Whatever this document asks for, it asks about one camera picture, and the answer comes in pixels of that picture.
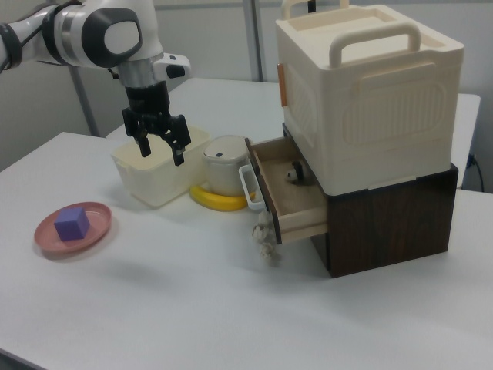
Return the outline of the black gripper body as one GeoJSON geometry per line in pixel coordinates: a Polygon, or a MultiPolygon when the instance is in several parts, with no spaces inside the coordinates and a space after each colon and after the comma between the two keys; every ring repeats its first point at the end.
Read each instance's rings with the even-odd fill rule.
{"type": "Polygon", "coordinates": [[[129,106],[123,110],[123,119],[128,136],[135,136],[137,122],[141,118],[151,118],[151,125],[145,124],[148,132],[163,135],[168,132],[169,93],[165,82],[143,88],[126,87],[129,106]]]}

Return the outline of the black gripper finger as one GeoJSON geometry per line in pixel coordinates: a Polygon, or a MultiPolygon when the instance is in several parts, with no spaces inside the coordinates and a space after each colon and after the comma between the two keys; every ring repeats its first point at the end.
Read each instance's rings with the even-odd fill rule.
{"type": "Polygon", "coordinates": [[[184,163],[183,154],[186,151],[186,146],[191,144],[185,116],[161,117],[159,136],[170,146],[174,164],[178,167],[184,163]]]}
{"type": "Polygon", "coordinates": [[[122,111],[123,121],[126,129],[126,135],[131,136],[139,146],[142,157],[151,154],[149,140],[147,139],[147,128],[144,123],[143,115],[126,108],[122,111]]]}

